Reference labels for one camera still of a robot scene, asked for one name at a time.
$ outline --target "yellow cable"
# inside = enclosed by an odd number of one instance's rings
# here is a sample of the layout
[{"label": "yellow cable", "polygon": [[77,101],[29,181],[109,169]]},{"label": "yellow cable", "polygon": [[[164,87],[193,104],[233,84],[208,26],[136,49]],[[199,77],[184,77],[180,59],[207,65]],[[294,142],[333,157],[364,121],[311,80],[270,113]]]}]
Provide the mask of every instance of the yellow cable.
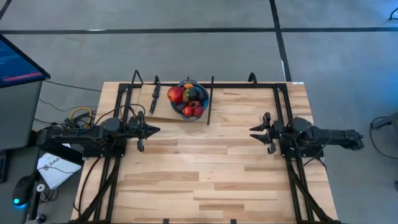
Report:
[{"label": "yellow cable", "polygon": [[73,119],[73,115],[74,115],[74,114],[76,113],[76,111],[78,111],[78,110],[87,110],[87,111],[89,112],[90,118],[89,118],[89,120],[88,120],[88,124],[91,124],[91,118],[93,117],[93,113],[91,112],[90,108],[85,107],[85,106],[81,106],[81,107],[79,107],[79,108],[74,109],[74,110],[70,113],[69,119],[72,120],[72,119]]}]

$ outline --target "fruit bowl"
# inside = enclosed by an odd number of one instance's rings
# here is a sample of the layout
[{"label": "fruit bowl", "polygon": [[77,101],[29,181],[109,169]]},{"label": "fruit bowl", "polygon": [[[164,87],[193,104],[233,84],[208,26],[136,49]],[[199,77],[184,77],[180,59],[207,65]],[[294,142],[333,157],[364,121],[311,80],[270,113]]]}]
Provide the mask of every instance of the fruit bowl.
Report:
[{"label": "fruit bowl", "polygon": [[195,80],[183,80],[174,88],[174,94],[168,92],[173,110],[185,121],[196,121],[200,119],[209,105],[209,94],[205,87]]}]

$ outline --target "black line on floor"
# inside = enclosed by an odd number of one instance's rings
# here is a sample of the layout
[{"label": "black line on floor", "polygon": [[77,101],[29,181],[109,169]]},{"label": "black line on floor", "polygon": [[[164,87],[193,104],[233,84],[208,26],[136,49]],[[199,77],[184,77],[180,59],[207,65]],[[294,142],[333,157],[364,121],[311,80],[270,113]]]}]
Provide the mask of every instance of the black line on floor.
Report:
[{"label": "black line on floor", "polygon": [[6,13],[8,6],[11,4],[12,0],[7,0],[6,3],[4,3],[1,11],[0,11],[0,20],[2,19],[2,17],[4,16],[4,14]]},{"label": "black line on floor", "polygon": [[281,31],[282,32],[398,32],[398,27],[282,28]]},{"label": "black line on floor", "polygon": [[175,29],[100,29],[100,30],[0,30],[0,34],[186,34],[275,32],[262,27],[214,27]]},{"label": "black line on floor", "polygon": [[280,28],[279,18],[273,12],[276,21],[275,28],[264,27],[215,27],[215,28],[171,28],[171,29],[101,29],[101,30],[0,30],[0,34],[188,34],[188,33],[256,33],[275,32],[277,33],[278,44],[284,48],[283,38],[280,33],[284,32],[398,32],[398,27],[357,27],[357,28]]},{"label": "black line on floor", "polygon": [[291,82],[292,76],[290,75],[290,68],[289,68],[289,63],[287,61],[284,38],[282,37],[282,32],[281,32],[281,28],[280,28],[280,24],[279,24],[279,17],[278,17],[278,11],[276,9],[275,0],[269,0],[269,4],[271,5],[272,18],[274,20],[274,25],[275,25],[275,33],[276,33],[276,39],[278,41],[279,55],[280,55],[280,59],[283,61],[282,66],[284,69],[285,81]]}]

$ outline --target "computer mouse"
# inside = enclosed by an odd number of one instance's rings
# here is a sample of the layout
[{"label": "computer mouse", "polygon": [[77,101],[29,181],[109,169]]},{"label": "computer mouse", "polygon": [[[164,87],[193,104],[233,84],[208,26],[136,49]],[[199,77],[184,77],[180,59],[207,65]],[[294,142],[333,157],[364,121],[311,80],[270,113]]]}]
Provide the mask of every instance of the computer mouse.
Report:
[{"label": "computer mouse", "polygon": [[34,179],[31,175],[21,178],[12,193],[12,202],[14,205],[21,206],[29,202],[33,186]]}]

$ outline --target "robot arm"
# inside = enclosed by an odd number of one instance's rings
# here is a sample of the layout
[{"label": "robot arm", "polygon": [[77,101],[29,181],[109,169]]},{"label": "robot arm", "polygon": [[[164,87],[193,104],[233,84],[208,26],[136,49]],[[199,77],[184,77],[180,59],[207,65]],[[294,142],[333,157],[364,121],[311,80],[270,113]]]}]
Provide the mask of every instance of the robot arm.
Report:
[{"label": "robot arm", "polygon": [[251,134],[250,136],[260,140],[264,144],[270,144],[268,153],[273,154],[276,151],[273,139],[289,138],[289,146],[298,148],[301,151],[320,150],[322,145],[339,145],[345,149],[360,150],[364,147],[362,143],[362,135],[355,130],[333,130],[320,129],[312,126],[311,122],[306,119],[295,117],[286,127],[283,127],[280,121],[274,121],[270,124],[271,115],[265,113],[264,122],[251,128],[251,131],[267,130],[265,134]]},{"label": "robot arm", "polygon": [[160,131],[160,128],[148,125],[140,111],[130,118],[126,126],[118,118],[109,118],[99,126],[90,129],[68,129],[51,126],[40,130],[36,145],[43,150],[60,156],[62,159],[78,164],[75,158],[80,154],[64,146],[63,143],[83,146],[81,157],[123,157],[127,139],[138,138],[137,148],[144,151],[143,139]]}]

